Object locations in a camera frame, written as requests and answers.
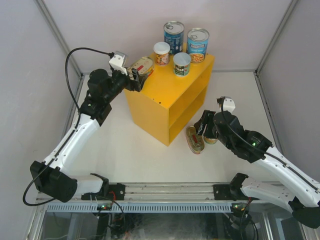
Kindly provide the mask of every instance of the yellow shelf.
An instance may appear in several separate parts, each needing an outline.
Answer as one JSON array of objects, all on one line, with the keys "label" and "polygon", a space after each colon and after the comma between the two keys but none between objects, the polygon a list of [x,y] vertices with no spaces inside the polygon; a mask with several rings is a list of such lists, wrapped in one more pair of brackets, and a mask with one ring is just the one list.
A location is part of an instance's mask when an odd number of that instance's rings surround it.
[{"label": "yellow shelf", "polygon": [[174,74],[173,56],[168,65],[156,65],[141,92],[125,90],[134,123],[168,146],[203,104],[214,61],[206,54],[184,77]]}]

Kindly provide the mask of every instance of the white floor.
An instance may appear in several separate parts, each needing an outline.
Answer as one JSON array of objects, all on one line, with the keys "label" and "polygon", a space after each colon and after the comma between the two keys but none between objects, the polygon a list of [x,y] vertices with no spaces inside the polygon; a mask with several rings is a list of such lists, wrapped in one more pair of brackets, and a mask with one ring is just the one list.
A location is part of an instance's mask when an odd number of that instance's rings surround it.
[{"label": "white floor", "polygon": [[[85,78],[79,103],[85,97]],[[267,116],[252,72],[212,73],[204,105],[187,124],[198,121],[203,110],[217,110],[216,98],[235,101],[233,114],[244,129],[260,132],[273,141]],[[220,142],[206,144],[200,155],[191,152],[185,131],[169,147],[153,138],[132,121],[124,93],[111,103],[112,111],[102,127],[89,139],[70,173],[97,173],[111,183],[201,183],[229,182],[236,173],[260,181],[276,181],[261,168],[237,158]]]}]

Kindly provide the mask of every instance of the canned fish tin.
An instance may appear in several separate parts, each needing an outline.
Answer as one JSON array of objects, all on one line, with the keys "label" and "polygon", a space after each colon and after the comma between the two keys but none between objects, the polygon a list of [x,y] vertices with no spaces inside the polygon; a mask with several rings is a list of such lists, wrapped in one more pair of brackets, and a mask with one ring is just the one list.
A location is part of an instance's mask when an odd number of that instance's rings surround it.
[{"label": "canned fish tin", "polygon": [[198,64],[205,60],[208,41],[209,32],[203,28],[192,28],[188,32],[186,53],[190,55],[192,63]]},{"label": "canned fish tin", "polygon": [[182,52],[185,26],[179,21],[169,21],[164,26],[164,41],[170,45],[170,54]]},{"label": "canned fish tin", "polygon": [[150,57],[144,56],[128,67],[126,71],[132,74],[133,68],[136,69],[140,75],[146,74],[149,77],[154,72],[155,63]]},{"label": "canned fish tin", "polygon": [[189,73],[191,57],[185,52],[179,52],[173,57],[173,72],[178,77],[184,77]]},{"label": "canned fish tin", "polygon": [[186,141],[194,154],[200,154],[205,149],[202,136],[197,135],[196,128],[189,126],[185,130]]},{"label": "canned fish tin", "polygon": [[154,47],[153,51],[155,52],[155,63],[160,66],[165,66],[169,63],[169,51],[170,46],[166,42],[157,42]]}]

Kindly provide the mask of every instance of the can lid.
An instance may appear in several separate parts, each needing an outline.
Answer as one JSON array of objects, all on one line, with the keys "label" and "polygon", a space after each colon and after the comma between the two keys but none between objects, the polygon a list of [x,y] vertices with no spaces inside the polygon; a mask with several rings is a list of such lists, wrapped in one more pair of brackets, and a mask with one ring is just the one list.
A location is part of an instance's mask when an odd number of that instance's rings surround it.
[{"label": "can lid", "polygon": [[195,42],[205,41],[209,38],[209,32],[203,28],[192,28],[188,32],[188,38]]},{"label": "can lid", "polygon": [[191,57],[189,54],[187,54],[185,52],[179,52],[173,56],[173,61],[177,65],[186,66],[186,65],[190,64]]},{"label": "can lid", "polygon": [[170,52],[170,45],[164,41],[157,42],[153,47],[153,51],[156,54],[167,54]]},{"label": "can lid", "polygon": [[179,34],[184,31],[185,26],[179,21],[170,21],[163,28],[169,34]]}]

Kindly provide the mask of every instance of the small cup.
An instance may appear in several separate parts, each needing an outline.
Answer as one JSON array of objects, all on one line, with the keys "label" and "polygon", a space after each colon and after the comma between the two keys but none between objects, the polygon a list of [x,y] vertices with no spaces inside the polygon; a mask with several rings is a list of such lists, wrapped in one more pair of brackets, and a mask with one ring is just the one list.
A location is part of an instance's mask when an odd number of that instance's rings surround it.
[{"label": "small cup", "polygon": [[155,63],[160,66],[165,66],[169,63],[170,45],[164,41],[157,42],[153,51],[155,52]]},{"label": "small cup", "polygon": [[188,75],[191,57],[185,52],[179,52],[173,57],[173,72],[178,77]]}]

